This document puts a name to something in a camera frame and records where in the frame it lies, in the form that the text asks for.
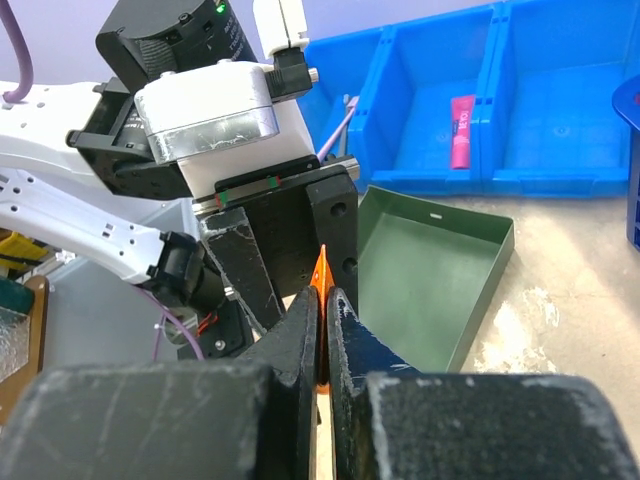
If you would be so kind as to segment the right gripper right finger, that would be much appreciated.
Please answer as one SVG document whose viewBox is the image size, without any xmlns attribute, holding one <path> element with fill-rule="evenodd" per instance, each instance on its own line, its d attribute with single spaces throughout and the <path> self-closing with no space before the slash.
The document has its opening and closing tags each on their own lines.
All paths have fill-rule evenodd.
<svg viewBox="0 0 640 480">
<path fill-rule="evenodd" d="M 606 397 L 557 374 L 421 373 L 333 288 L 326 306 L 340 479 L 635 479 Z"/>
</svg>

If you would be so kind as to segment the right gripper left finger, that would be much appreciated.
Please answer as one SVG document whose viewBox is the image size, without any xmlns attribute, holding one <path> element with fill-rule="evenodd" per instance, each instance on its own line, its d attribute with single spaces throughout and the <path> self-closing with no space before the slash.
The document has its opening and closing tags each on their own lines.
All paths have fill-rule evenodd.
<svg viewBox="0 0 640 480">
<path fill-rule="evenodd" d="M 318 295 L 234 359 L 48 370 L 1 436 L 5 479 L 311 479 Z"/>
</svg>

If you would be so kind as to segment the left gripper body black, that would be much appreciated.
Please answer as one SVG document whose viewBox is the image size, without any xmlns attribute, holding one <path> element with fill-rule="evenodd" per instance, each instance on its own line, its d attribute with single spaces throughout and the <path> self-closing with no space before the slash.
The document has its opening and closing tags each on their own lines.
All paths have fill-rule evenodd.
<svg viewBox="0 0 640 480">
<path fill-rule="evenodd" d="M 326 162 L 308 156 L 225 180 L 217 192 L 194 200 L 196 218 L 243 207 L 276 294 L 282 298 L 307 285 L 319 256 L 306 187 L 320 179 L 320 171 L 344 167 L 354 182 L 359 164 L 352 155 Z"/>
</svg>

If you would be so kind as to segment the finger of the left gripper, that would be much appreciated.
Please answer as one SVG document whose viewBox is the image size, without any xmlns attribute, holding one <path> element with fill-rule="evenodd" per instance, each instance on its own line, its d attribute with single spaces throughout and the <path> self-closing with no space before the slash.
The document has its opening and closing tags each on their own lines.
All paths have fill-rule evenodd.
<svg viewBox="0 0 640 480">
<path fill-rule="evenodd" d="M 231 286 L 250 324 L 270 330 L 283 317 L 282 300 L 270 275 L 243 207 L 202 216 L 200 237 L 223 280 Z"/>
<path fill-rule="evenodd" d="M 306 187 L 318 243 L 335 285 L 358 309 L 358 192 L 341 166 L 320 171 L 320 179 Z"/>
</svg>

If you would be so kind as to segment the orange toothpaste tube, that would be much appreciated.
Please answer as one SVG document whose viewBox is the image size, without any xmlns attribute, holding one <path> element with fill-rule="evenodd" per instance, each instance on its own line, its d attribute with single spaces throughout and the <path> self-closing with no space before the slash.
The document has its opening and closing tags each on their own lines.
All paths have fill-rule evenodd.
<svg viewBox="0 0 640 480">
<path fill-rule="evenodd" d="M 319 251 L 310 285 L 318 294 L 318 360 L 316 391 L 321 395 L 328 395 L 330 391 L 329 380 L 329 354 L 327 338 L 327 304 L 330 290 L 335 282 L 327 259 L 326 245 L 322 244 Z"/>
</svg>

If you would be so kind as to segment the clear glass tray wooden handles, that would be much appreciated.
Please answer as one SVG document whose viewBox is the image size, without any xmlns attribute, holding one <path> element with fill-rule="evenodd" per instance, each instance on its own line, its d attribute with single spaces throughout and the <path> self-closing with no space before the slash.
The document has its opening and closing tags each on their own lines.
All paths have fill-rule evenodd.
<svg viewBox="0 0 640 480">
<path fill-rule="evenodd" d="M 1 278 L 1 427 L 43 368 L 49 281 Z"/>
</svg>

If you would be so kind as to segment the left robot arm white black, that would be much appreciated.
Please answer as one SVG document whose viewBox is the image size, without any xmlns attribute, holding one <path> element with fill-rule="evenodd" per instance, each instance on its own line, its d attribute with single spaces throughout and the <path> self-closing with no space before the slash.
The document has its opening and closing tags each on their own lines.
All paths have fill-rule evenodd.
<svg viewBox="0 0 640 480">
<path fill-rule="evenodd" d="M 318 72 L 300 1 L 257 1 L 257 58 L 226 1 L 120 1 L 96 37 L 104 83 L 1 87 L 1 225 L 87 258 L 160 309 L 203 359 L 237 354 L 316 283 L 358 298 L 355 158 L 316 150 L 298 101 Z"/>
</svg>

